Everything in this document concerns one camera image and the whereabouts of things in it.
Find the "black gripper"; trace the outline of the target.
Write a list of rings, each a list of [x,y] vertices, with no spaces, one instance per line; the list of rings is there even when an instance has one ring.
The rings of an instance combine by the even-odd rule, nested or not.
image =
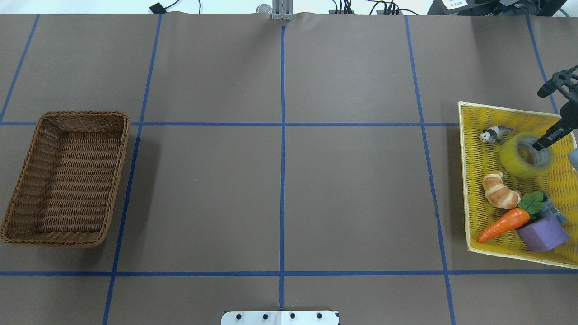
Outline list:
[[[552,125],[545,135],[532,145],[537,151],[549,148],[578,127],[577,75],[575,74],[577,67],[574,66],[568,70],[554,73],[537,91],[537,96],[540,98],[545,98],[558,91],[568,100],[560,109],[562,119]]]

